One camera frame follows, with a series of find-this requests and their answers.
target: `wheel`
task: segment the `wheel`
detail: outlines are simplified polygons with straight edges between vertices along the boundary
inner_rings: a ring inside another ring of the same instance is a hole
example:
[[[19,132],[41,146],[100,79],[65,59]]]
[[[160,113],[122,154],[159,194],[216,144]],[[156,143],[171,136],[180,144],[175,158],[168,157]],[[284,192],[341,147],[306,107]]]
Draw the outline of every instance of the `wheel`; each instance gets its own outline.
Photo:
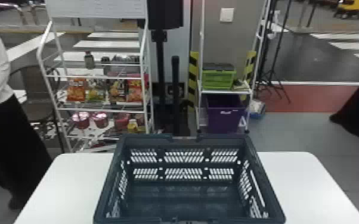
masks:
[[[345,20],[347,18],[351,18],[351,15],[349,15],[348,13],[344,13],[341,15],[341,19]]]

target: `shopping basket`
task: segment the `shopping basket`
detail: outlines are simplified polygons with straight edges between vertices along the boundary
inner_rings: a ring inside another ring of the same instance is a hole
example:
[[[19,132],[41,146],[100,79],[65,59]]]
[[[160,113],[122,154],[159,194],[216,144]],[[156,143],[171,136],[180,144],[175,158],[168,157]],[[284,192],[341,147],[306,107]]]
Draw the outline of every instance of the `shopping basket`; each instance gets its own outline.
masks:
[[[125,135],[94,223],[260,223],[285,217],[245,135]]]

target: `green plastic crate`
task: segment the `green plastic crate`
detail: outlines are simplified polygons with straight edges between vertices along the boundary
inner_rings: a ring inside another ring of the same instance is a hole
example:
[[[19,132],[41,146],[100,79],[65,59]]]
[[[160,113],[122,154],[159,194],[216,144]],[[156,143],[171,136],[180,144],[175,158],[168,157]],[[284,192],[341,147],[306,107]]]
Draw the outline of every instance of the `green plastic crate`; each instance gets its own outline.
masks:
[[[203,63],[202,86],[204,89],[230,90],[236,70],[228,63]]]

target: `red floor mat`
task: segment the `red floor mat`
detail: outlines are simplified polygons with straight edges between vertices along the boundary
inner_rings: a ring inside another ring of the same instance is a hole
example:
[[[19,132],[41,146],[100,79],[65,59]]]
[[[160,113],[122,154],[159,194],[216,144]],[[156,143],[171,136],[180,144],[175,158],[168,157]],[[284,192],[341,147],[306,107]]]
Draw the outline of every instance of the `red floor mat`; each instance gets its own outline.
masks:
[[[260,99],[266,103],[268,112],[337,112],[356,91],[359,86],[284,86],[291,98],[288,104],[284,94],[282,99],[267,91],[260,94]]]

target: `light switch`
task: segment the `light switch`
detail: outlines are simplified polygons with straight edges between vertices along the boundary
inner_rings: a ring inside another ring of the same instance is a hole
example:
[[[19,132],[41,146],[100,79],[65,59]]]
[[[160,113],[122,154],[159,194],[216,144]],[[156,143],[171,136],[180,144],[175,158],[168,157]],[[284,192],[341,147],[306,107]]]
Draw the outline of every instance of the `light switch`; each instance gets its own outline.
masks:
[[[220,22],[231,23],[234,20],[234,8],[221,8]]]

